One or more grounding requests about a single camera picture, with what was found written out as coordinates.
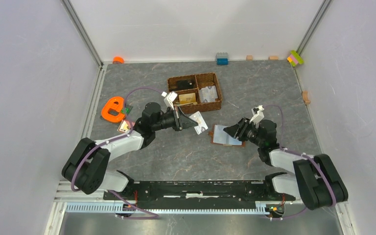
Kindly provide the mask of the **brown leather card holder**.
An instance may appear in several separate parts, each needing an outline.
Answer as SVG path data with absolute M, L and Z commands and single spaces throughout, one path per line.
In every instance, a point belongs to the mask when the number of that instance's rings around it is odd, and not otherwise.
M 231 137 L 229 134 L 227 134 L 223 129 L 226 128 L 225 125 L 218 125 L 215 124 L 212 127 L 212 130 L 209 131 L 209 136 L 211 137 L 211 143 L 213 144 L 219 144 L 223 146 L 239 146 L 244 147 L 245 142 L 241 142 L 233 137 Z

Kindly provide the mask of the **white card gold chip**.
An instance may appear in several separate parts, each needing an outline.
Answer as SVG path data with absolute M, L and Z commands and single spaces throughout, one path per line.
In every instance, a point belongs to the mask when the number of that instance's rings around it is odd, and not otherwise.
M 208 125 L 206 124 L 202 114 L 199 111 L 190 115 L 189 118 L 197 122 L 198 125 L 195 126 L 194 129 L 198 135 L 208 130 Z

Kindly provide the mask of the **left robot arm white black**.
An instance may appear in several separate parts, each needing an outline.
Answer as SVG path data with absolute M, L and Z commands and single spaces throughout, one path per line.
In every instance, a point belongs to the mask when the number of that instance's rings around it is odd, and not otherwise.
M 113 190 L 121 199 L 134 194 L 133 180 L 125 173 L 108 170 L 113 159 L 146 148 L 156 132 L 171 128 L 182 131 L 198 126 L 198 122 L 185 115 L 178 107 L 165 112 L 156 102 L 146 104 L 132 130 L 110 139 L 93 141 L 81 139 L 65 163 L 61 175 L 70 182 L 72 191 L 89 195 L 98 189 Z

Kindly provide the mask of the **dark grey card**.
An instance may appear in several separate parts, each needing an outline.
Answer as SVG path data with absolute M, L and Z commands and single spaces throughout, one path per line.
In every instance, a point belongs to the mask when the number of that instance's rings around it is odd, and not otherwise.
M 178 80 L 176 81 L 175 91 L 194 89 L 195 82 L 192 79 Z

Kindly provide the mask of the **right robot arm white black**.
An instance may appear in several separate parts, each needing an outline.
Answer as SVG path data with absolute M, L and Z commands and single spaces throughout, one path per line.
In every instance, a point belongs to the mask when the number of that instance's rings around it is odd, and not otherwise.
M 330 156 L 300 154 L 282 147 L 277 139 L 276 123 L 264 119 L 254 124 L 244 117 L 223 130 L 238 141 L 255 144 L 265 164 L 284 169 L 265 177 L 266 198 L 275 200 L 283 193 L 288 194 L 301 199 L 309 210 L 333 207 L 348 200 L 348 190 Z

